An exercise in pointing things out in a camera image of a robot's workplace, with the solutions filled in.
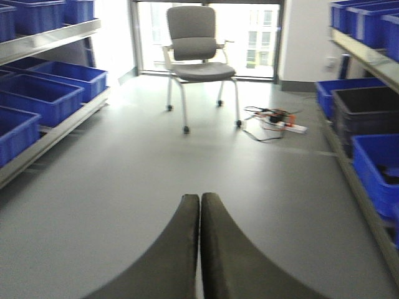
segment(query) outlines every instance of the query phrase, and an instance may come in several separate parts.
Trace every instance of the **baseboard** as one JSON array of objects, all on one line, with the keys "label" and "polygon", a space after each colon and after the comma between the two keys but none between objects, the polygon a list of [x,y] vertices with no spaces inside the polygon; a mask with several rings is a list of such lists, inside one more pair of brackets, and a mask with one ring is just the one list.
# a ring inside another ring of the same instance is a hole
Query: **baseboard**
[{"label": "baseboard", "polygon": [[315,92],[314,82],[284,81],[279,82],[283,92]]},{"label": "baseboard", "polygon": [[122,77],[120,77],[118,79],[119,85],[124,84],[127,80],[129,80],[133,77],[137,77],[137,75],[138,75],[137,67],[132,68],[125,75],[123,75]]}]

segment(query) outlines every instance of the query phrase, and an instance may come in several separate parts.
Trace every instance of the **chair backrest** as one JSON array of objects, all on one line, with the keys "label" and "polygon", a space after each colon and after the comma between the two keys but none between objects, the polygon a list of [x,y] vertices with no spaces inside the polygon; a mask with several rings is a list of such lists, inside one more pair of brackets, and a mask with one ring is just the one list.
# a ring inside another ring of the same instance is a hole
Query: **chair backrest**
[{"label": "chair backrest", "polygon": [[215,13],[206,6],[176,6],[166,13],[175,60],[210,59],[217,49]]}]

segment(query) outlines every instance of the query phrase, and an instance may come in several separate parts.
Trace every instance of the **gray floor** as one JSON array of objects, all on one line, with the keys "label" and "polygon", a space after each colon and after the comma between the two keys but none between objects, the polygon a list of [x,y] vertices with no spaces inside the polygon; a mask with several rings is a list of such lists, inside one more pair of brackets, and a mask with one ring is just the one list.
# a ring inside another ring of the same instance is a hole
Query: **gray floor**
[{"label": "gray floor", "polygon": [[[297,124],[309,127],[258,143],[234,128],[233,86],[222,108],[218,85],[187,88],[190,135],[181,133],[177,93],[175,110],[164,111],[166,78],[133,78],[0,191],[0,298],[82,297],[148,248],[183,194],[203,192],[217,192],[248,237],[312,288],[339,299],[399,298],[314,99],[239,82],[243,107],[303,109]],[[276,135],[256,120],[247,128]]]}]

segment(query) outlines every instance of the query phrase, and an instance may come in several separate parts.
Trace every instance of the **chair armrest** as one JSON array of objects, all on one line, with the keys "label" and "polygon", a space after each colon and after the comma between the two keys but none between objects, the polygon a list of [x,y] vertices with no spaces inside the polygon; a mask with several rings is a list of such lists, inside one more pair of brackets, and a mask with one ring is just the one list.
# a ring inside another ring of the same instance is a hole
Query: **chair armrest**
[{"label": "chair armrest", "polygon": [[216,44],[217,49],[218,49],[218,50],[222,50],[223,55],[224,55],[224,59],[226,60],[226,64],[229,64],[229,59],[228,59],[227,53],[226,53],[226,51],[224,50],[224,48],[226,47],[226,44],[227,44],[228,42],[234,42],[234,41],[225,39],[223,44]]},{"label": "chair armrest", "polygon": [[172,70],[173,66],[171,63],[171,59],[170,59],[170,55],[169,55],[169,51],[173,49],[172,45],[164,45],[162,47],[162,52],[163,52],[163,58],[165,60],[165,67],[167,70]]}]

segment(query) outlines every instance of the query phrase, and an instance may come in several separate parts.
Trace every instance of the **shelf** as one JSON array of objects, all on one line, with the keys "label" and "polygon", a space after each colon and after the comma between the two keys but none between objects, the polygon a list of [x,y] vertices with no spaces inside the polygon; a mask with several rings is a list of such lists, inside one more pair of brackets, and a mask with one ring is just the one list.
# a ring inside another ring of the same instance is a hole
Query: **shelf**
[{"label": "shelf", "polygon": [[94,19],[2,42],[0,43],[0,65],[84,39],[91,36],[100,27],[101,21]]},{"label": "shelf", "polygon": [[109,94],[110,88],[86,103],[62,123],[51,128],[42,138],[8,162],[4,167],[0,168],[0,189],[67,136],[73,129],[101,109],[105,105]]},{"label": "shelf", "polygon": [[335,134],[330,125],[330,121],[328,121],[321,110],[319,111],[319,120],[322,124],[322,128],[327,140],[329,141],[333,151],[337,153],[338,162],[342,172],[344,173],[347,182],[357,200],[360,210],[370,226],[370,230],[372,231],[374,238],[380,246],[383,257],[385,258],[388,268],[392,273],[393,279],[399,286],[399,253],[387,233],[387,226],[375,211],[366,190],[364,189],[352,166],[352,161],[345,154],[338,136]]},{"label": "shelf", "polygon": [[332,28],[332,41],[347,51],[374,76],[399,93],[399,63],[385,56],[382,51],[371,49],[363,43]]},{"label": "shelf", "polygon": [[[372,49],[365,44],[351,38],[337,29],[331,28],[332,41],[345,50],[352,58],[360,62],[362,67],[371,74],[385,82],[390,88],[399,93],[399,63],[385,56],[383,49]],[[352,161],[345,154],[338,136],[333,131],[330,121],[327,120],[322,111],[319,112],[325,136],[332,149],[337,153],[338,162],[348,184],[358,202],[360,210],[370,226],[375,240],[377,241],[383,257],[391,271],[395,283],[399,286],[399,253],[395,248],[388,232],[387,224],[384,223],[368,197],[366,190],[360,182]]]}]

